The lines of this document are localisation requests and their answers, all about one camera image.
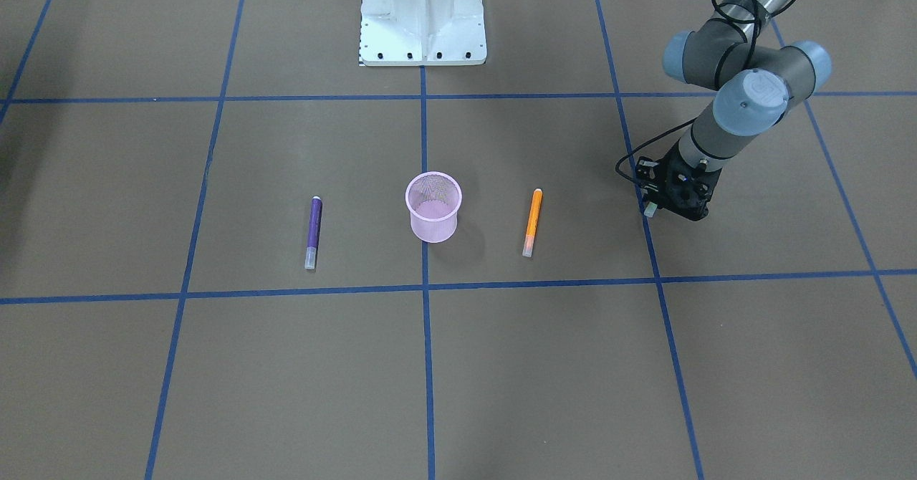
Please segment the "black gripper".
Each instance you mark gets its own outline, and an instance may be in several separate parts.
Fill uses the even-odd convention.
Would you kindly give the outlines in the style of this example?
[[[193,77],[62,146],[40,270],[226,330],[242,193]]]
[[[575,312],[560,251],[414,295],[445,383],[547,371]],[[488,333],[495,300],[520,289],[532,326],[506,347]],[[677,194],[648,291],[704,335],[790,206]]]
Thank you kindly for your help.
[[[661,161],[662,184],[658,205],[682,218],[698,221],[707,217],[708,202],[720,179],[720,172],[688,165],[677,148],[672,148]]]

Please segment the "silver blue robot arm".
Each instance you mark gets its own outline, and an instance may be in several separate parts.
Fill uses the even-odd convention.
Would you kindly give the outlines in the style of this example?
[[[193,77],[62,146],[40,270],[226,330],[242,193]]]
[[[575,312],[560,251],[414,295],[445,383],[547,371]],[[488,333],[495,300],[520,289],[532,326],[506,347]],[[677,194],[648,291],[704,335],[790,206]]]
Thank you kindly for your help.
[[[681,136],[664,157],[636,163],[645,216],[664,209],[703,219],[727,163],[829,80],[834,62],[817,42],[779,49],[759,43],[766,25],[795,1],[711,0],[714,13],[700,29],[672,37],[664,71],[713,91],[714,98],[679,127]]]

